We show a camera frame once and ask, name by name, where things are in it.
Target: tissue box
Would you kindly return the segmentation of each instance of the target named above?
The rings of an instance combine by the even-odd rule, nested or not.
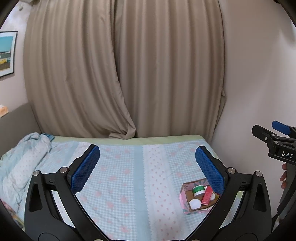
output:
[[[0,105],[0,117],[8,113],[8,108],[6,106]]]
[[[213,205],[216,203],[216,201],[219,198],[218,194],[215,193],[216,198],[213,201],[211,201],[209,203],[209,205],[202,205],[200,208],[192,210],[190,208],[190,206],[189,206],[189,202],[192,199],[194,199],[192,189],[195,186],[199,186],[199,185],[209,186],[210,184],[209,184],[209,182],[207,181],[206,178],[182,184],[179,198],[180,198],[181,207],[183,209],[183,213],[186,214],[186,215],[191,215],[193,213],[206,213],[206,212],[209,212],[211,210],[211,208],[213,207]]]

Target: blue gripper pad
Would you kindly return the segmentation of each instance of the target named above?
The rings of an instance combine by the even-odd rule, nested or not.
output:
[[[71,191],[81,192],[94,167],[100,159],[100,149],[95,146],[76,169],[71,178]]]
[[[205,146],[200,146],[196,149],[195,160],[214,192],[222,194],[228,179],[225,172],[226,167],[219,159],[214,158]]]
[[[276,120],[272,123],[272,128],[279,131],[280,133],[285,134],[285,135],[289,135],[291,133],[289,126],[287,126],[283,123],[280,123]]]

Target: textured blue pad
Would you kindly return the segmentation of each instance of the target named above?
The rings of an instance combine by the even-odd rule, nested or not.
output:
[[[222,194],[224,192],[224,179],[200,147],[198,147],[195,151],[195,160],[200,166],[214,192]]]
[[[71,191],[73,193],[81,192],[87,179],[91,175],[94,167],[100,158],[100,149],[95,146],[86,156],[80,166],[77,168],[71,178]]]
[[[281,132],[281,133],[283,133],[283,134],[285,134],[285,135],[289,135],[291,133],[291,130],[290,130],[289,126],[287,126],[287,125],[285,125],[283,123],[280,123],[280,122],[278,122],[276,120],[272,123],[272,128],[279,131],[279,132]]]

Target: pink box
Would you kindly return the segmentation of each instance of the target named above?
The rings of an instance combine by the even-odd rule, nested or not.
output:
[[[207,181],[206,178],[203,178],[203,179],[199,179],[199,180],[196,180],[196,181],[183,183],[183,185],[181,187],[179,198],[180,198],[181,207],[183,209],[183,213],[186,214],[186,215],[191,215],[193,213],[206,213],[206,212],[209,212],[211,210],[211,208],[213,207],[213,205],[218,200],[219,196],[215,193],[216,198],[213,201],[211,201],[209,203],[209,205],[202,205],[200,208],[192,210],[188,203],[192,199],[194,199],[192,189],[195,186],[199,186],[199,185],[209,186],[210,184],[209,184],[209,182]]]

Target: bed sheet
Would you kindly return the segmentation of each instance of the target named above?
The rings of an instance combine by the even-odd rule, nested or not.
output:
[[[69,166],[90,143],[100,147],[100,160],[76,196],[93,221],[111,239],[182,240],[207,215],[185,215],[179,204],[182,183],[204,177],[195,161],[196,148],[205,145],[217,157],[201,136],[126,141],[56,137],[51,144],[46,143],[47,150],[51,145],[50,151],[36,162],[36,169],[42,173],[56,172],[62,166]],[[64,221],[73,225],[57,192],[53,193]],[[23,218],[26,191],[20,197],[17,211]],[[240,199],[241,194],[238,194],[223,226],[232,220]]]

